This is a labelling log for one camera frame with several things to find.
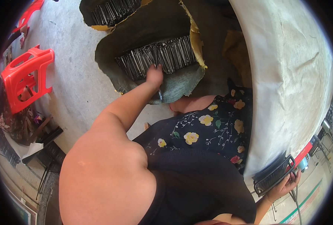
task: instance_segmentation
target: shoulder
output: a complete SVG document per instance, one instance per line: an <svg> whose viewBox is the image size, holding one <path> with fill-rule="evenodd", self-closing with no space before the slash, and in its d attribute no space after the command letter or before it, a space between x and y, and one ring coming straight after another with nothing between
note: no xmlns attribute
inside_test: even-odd
<svg viewBox="0 0 333 225"><path fill-rule="evenodd" d="M147 169L142 146L86 135L76 142L62 165L61 218L65 225L138 224L155 191L156 180Z"/></svg>

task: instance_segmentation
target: white sack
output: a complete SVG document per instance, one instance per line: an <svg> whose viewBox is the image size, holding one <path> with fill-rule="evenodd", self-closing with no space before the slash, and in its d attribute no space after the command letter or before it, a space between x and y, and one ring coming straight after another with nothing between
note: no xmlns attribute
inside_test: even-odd
<svg viewBox="0 0 333 225"><path fill-rule="evenodd" d="M229 0L247 44L253 123L245 177L287 151L296 157L322 123L333 92L333 57L298 0Z"/></svg>

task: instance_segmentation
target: hand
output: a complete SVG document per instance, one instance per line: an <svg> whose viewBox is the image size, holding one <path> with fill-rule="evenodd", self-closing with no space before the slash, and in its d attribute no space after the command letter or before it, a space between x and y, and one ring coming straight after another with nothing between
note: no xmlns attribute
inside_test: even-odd
<svg viewBox="0 0 333 225"><path fill-rule="evenodd" d="M154 64L149 67L146 72L146 82L153 84L156 88L160 87L163 83L163 67L161 64L158 65L158 68L155 68Z"/></svg>
<svg viewBox="0 0 333 225"><path fill-rule="evenodd" d="M278 183L275 187L273 187L270 191L268 191L265 196L267 197L268 201L273 203L278 198L289 193L293 190L300 181L301 177L301 170L299 169L296 173L296 177L293 173L289 173L280 183Z"/></svg>

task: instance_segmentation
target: ground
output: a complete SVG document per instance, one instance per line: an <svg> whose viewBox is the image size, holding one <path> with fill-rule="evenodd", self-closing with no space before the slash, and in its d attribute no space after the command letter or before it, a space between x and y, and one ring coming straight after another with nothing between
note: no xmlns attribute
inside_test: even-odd
<svg viewBox="0 0 333 225"><path fill-rule="evenodd" d="M94 61L96 46L107 33L85 25L79 1L72 0L46 0L41 10L32 14L28 25L24 48L20 49L18 38L12 44L12 55L15 58L39 44L41 49L54 50L54 63L47 68L46 81L53 90L36 101L36 107L43 109L45 116L52 114L54 122L64 130L55 142L68 153L98 114L120 96ZM153 124L171 116L168 105L148 105L127 135L133 139L144 131L145 122Z"/></svg>

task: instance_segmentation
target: dark fabric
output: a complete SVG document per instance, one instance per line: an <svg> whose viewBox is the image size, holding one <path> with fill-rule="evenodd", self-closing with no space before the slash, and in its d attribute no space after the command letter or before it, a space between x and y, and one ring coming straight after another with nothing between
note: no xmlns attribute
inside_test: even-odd
<svg viewBox="0 0 333 225"><path fill-rule="evenodd" d="M157 181L140 225L195 224L223 213L254 222L256 205L241 175L252 92L228 84L232 94L215 97L204 110L159 121L133 140L144 147Z"/></svg>
<svg viewBox="0 0 333 225"><path fill-rule="evenodd" d="M28 106L20 112L12 114L4 83L1 84L1 89L0 106L2 106L2 109L0 108L0 110L2 112L0 112L0 128L9 133L10 137L18 144L29 145L28 139L36 129L33 126L33 118L36 113Z"/></svg>
<svg viewBox="0 0 333 225"><path fill-rule="evenodd" d="M250 142L252 91L231 80L228 84L233 96L216 96L204 110L158 121L134 141L144 147L149 160L162 152L197 148L230 160L242 174Z"/></svg>
<svg viewBox="0 0 333 225"><path fill-rule="evenodd" d="M256 204L230 160L210 151L176 149L158 154L149 169L157 180L153 203L139 225L183 224L229 213L253 223Z"/></svg>

